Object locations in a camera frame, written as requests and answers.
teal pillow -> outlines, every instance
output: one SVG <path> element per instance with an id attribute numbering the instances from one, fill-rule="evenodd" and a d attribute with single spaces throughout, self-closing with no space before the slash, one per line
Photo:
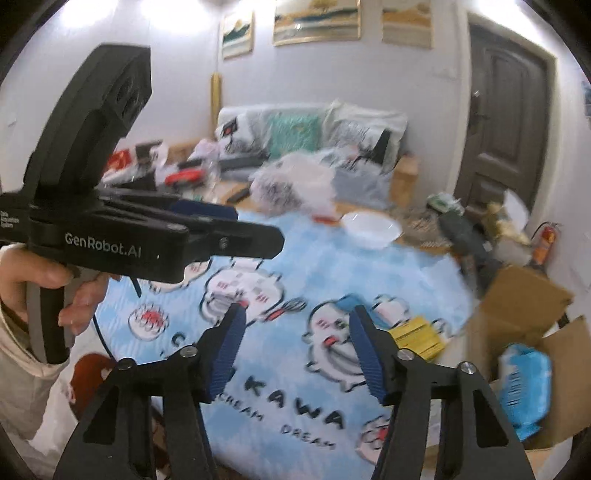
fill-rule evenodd
<path id="1" fill-rule="evenodd" d="M 318 115 L 274 115 L 269 120 L 269 157 L 276 160 L 296 150 L 318 150 L 321 128 Z"/>

blue gripper pad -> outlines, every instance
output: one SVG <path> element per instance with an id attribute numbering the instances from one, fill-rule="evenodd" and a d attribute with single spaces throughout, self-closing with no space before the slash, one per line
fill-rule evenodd
<path id="1" fill-rule="evenodd" d="M 236 354 L 240 348 L 244 331 L 246 330 L 246 309 L 236 305 L 230 308 L 218 327 L 227 329 L 217 355 L 212 362 L 212 370 L 209 381 L 209 395 L 213 399 L 223 392 L 226 383 L 230 380 L 232 365 L 236 360 Z"/>
<path id="2" fill-rule="evenodd" d="M 349 332 L 355 352 L 359 358 L 359 364 L 365 377 L 365 382 L 369 387 L 369 392 L 383 404 L 386 397 L 384 388 L 384 367 L 379 359 L 376 347 L 370 340 L 361 317 L 358 315 L 357 307 L 349 314 Z"/>
<path id="3" fill-rule="evenodd" d="M 236 209 L 228 205 L 195 202 L 194 200 L 179 200 L 173 203 L 168 209 L 170 212 L 181 215 L 203 215 L 226 220 L 238 220 Z"/>

fire extinguisher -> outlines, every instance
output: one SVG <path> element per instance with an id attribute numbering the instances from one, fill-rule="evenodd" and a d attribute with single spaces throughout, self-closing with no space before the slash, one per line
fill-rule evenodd
<path id="1" fill-rule="evenodd" d="M 534 232 L 532 237 L 534 240 L 534 251 L 531 256 L 531 263 L 533 266 L 543 267 L 547 262 L 552 246 L 558 240 L 559 226 L 559 223 L 544 222 Z M 542 227 L 544 227 L 544 229 L 536 241 L 535 236 Z"/>

blue bed sheet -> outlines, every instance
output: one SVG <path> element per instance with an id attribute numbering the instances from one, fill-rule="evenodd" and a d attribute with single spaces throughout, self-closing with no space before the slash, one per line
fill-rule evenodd
<path id="1" fill-rule="evenodd" d="M 339 228 L 287 214 L 266 219 L 285 235 L 273 260 L 212 258 L 175 286 L 111 282 L 97 313 L 115 358 L 138 363 L 196 342 L 230 303 L 246 329 L 225 392 L 203 417 L 213 453 L 252 479 L 369 479 L 390 410 L 370 396 L 349 339 L 358 304 L 391 328 L 422 315 L 448 335 L 470 315 L 471 296 L 450 257 L 412 248 L 358 248 Z"/>

sleeve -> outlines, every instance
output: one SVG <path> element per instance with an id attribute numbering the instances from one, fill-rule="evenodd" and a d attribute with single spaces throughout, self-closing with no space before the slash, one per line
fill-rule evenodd
<path id="1" fill-rule="evenodd" d="M 30 347 L 28 333 L 0 309 L 0 422 L 25 440 L 41 426 L 51 386 L 67 365 L 43 364 Z"/>

